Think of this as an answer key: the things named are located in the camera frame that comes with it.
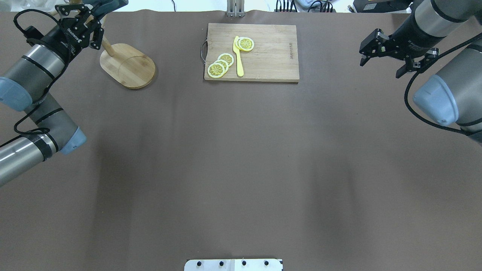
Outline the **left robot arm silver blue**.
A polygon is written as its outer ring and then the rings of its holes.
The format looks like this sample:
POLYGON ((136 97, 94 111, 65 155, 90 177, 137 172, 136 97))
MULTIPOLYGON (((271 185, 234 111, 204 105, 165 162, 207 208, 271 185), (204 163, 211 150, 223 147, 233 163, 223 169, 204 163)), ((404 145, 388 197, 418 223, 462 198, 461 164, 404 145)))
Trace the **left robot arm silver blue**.
POLYGON ((2 186, 55 153, 67 155, 86 142, 85 134, 50 94, 50 88, 84 48, 100 48, 104 34, 101 19, 127 3, 67 0, 64 5, 55 5, 59 19, 36 9, 14 16, 15 27, 31 49, 1 76, 1 103, 26 114, 14 124, 17 136, 1 145, 2 186), (46 34, 34 26, 24 29, 18 19, 28 12, 53 19, 53 28, 46 34))

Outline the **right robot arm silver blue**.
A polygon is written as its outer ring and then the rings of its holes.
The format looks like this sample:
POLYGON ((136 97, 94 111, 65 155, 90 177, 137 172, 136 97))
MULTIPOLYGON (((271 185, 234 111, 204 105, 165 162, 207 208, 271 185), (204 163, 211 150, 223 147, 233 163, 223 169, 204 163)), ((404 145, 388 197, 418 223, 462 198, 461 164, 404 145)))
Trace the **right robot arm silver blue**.
POLYGON ((480 0, 424 0, 391 35, 382 29, 372 31, 361 43, 360 65, 375 57, 403 61, 396 78, 413 73, 403 99, 408 111, 434 128, 463 134, 477 144, 482 142, 481 34, 440 53, 436 47, 471 17, 481 22, 480 0), (430 76, 412 96, 415 79, 443 57, 459 51, 437 73, 430 76))

